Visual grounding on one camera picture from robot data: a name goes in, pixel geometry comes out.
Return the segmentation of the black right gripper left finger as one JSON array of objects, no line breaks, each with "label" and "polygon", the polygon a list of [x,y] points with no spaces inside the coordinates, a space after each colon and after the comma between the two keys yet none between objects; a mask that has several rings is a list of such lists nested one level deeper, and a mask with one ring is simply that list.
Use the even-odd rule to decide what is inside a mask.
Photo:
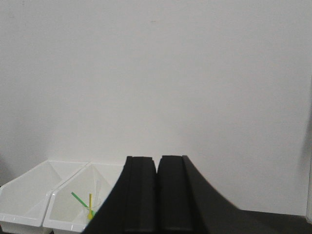
[{"label": "black right gripper left finger", "polygon": [[156,168],[152,158],[126,158],[116,184],[84,233],[156,233]]}]

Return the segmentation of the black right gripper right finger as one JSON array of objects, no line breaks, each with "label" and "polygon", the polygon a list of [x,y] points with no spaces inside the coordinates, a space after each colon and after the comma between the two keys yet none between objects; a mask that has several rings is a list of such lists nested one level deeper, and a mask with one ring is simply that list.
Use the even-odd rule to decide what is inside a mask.
[{"label": "black right gripper right finger", "polygon": [[158,172],[160,234],[310,234],[299,215],[241,210],[187,156],[163,156]]}]

